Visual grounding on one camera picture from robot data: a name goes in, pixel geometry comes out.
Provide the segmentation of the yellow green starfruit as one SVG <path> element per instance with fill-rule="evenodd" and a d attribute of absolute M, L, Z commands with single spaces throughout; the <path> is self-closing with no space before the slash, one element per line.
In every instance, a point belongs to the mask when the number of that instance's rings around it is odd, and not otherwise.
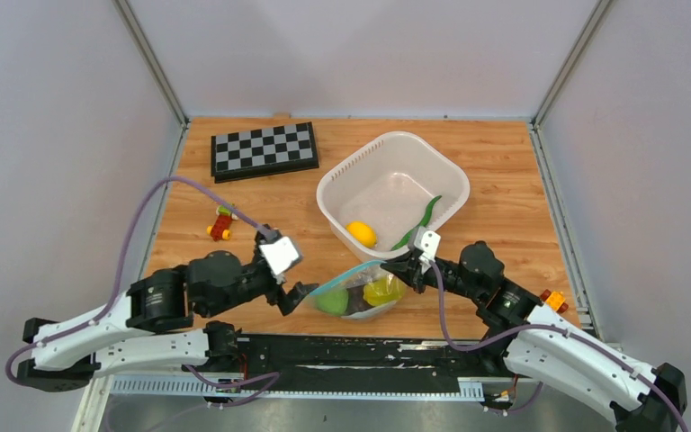
<path fill-rule="evenodd" d="M 363 287 L 363 299 L 371 306 L 382 306 L 401 300 L 407 286 L 394 275 L 386 275 L 367 283 Z"/>

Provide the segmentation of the clear zip top bag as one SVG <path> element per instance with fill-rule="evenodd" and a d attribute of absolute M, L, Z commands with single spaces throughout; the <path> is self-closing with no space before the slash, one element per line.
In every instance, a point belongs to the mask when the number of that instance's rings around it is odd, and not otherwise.
<path fill-rule="evenodd" d="M 401 301 L 408 286 L 384 270 L 382 260 L 361 263 L 316 288 L 306 302 L 343 320 L 371 320 Z"/>

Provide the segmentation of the green custard apple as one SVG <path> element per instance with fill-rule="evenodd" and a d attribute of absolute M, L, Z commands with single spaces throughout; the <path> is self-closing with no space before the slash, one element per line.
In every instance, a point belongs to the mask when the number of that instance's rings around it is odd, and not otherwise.
<path fill-rule="evenodd" d="M 318 295 L 314 300 L 314 306 L 318 311 L 332 316 L 343 316 L 348 303 L 348 290 L 327 291 Z"/>

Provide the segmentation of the white plastic basket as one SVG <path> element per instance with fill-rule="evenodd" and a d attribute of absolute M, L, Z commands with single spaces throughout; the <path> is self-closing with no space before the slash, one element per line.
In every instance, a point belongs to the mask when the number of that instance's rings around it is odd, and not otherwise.
<path fill-rule="evenodd" d="M 319 181 L 316 199 L 333 234 L 362 262 L 391 259 L 394 250 L 425 216 L 438 196 L 427 224 L 438 230 L 470 197 L 471 182 L 453 161 L 424 139 L 407 131 L 383 133 L 332 168 Z M 352 221 L 377 234 L 374 248 L 362 246 L 346 230 Z"/>

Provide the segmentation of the purple grape bunch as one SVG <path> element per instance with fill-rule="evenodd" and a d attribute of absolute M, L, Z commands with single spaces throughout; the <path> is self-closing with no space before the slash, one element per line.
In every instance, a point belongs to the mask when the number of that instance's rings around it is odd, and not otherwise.
<path fill-rule="evenodd" d="M 359 312 L 368 311 L 373 306 L 364 298 L 364 286 L 356 286 L 346 290 L 348 294 L 348 302 L 345 309 L 345 315 L 350 316 Z"/>

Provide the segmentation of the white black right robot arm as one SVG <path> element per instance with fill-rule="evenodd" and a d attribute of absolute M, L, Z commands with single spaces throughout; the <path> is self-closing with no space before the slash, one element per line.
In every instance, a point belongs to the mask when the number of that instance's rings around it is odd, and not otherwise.
<path fill-rule="evenodd" d="M 539 296 L 505 275 L 483 241 L 466 246 L 457 261 L 421 247 L 381 268 L 416 293 L 438 292 L 439 321 L 448 346 L 478 354 L 483 372 L 526 376 L 582 402 L 617 431 L 686 431 L 686 380 L 669 363 L 653 366 L 616 351 L 565 320 Z M 470 300 L 488 331 L 476 344 L 453 341 L 445 294 Z"/>

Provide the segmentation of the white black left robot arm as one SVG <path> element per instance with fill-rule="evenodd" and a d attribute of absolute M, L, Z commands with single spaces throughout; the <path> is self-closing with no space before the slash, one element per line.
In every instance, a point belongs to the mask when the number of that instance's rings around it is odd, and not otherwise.
<path fill-rule="evenodd" d="M 317 289 L 297 282 L 285 290 L 285 273 L 302 260 L 297 245 L 274 232 L 257 235 L 252 259 L 226 250 L 133 283 L 111 304 L 74 319 L 25 322 L 30 356 L 10 379 L 45 392 L 69 392 L 94 378 L 145 367 L 227 372 L 240 361 L 238 330 L 218 315 L 264 297 L 283 316 Z"/>

